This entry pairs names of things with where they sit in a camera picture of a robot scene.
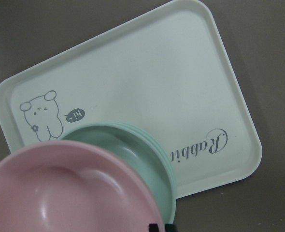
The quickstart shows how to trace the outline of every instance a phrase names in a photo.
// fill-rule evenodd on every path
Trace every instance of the flower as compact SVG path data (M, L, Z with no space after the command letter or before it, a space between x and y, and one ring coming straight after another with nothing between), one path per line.
M38 131L38 126L34 125L33 127L31 127L31 129L32 129L34 132L37 132L37 131Z

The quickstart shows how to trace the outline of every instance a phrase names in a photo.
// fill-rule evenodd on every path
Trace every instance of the cartoon animal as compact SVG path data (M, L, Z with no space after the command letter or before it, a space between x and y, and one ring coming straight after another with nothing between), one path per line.
M20 105L26 122L36 133L39 141L58 138L63 132L61 120L58 118L59 107L55 100L57 93L53 90Z

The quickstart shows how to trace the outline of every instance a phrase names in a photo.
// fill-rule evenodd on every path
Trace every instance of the white tray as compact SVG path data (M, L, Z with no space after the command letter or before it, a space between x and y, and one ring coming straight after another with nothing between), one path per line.
M158 139L178 197L243 179L261 160L213 17L198 1L171 1L0 84L12 152L107 120Z

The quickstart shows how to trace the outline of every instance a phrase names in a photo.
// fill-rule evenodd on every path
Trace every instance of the green bowl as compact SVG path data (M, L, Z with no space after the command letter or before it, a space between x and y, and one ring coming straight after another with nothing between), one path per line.
M124 122L102 122L80 127L62 139L96 145L121 157L149 187L163 222L173 222L177 198L174 170L164 149L149 133Z

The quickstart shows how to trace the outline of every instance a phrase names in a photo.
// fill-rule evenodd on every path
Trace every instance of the gray table surface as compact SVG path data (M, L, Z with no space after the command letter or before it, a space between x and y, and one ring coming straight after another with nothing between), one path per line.
M0 0L0 82L167 0ZM180 232L285 232L285 0L202 0L263 146L245 180L177 200ZM0 128L0 160L9 154Z

